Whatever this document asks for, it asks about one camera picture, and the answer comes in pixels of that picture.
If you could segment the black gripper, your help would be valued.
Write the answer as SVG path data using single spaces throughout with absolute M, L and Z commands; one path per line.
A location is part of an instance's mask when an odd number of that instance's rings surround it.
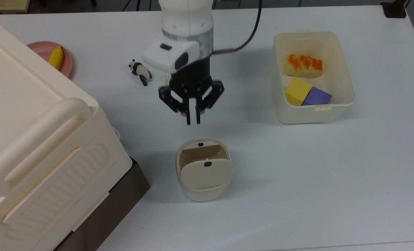
M 201 123 L 201 113 L 211 108 L 224 92 L 222 81 L 212 81 L 210 57 L 198 60 L 171 74 L 169 86 L 159 88 L 159 98 L 175 113 L 186 116 L 187 125 L 191 124 L 189 99 L 196 99 L 197 124 Z M 172 96 L 177 94 L 182 101 Z

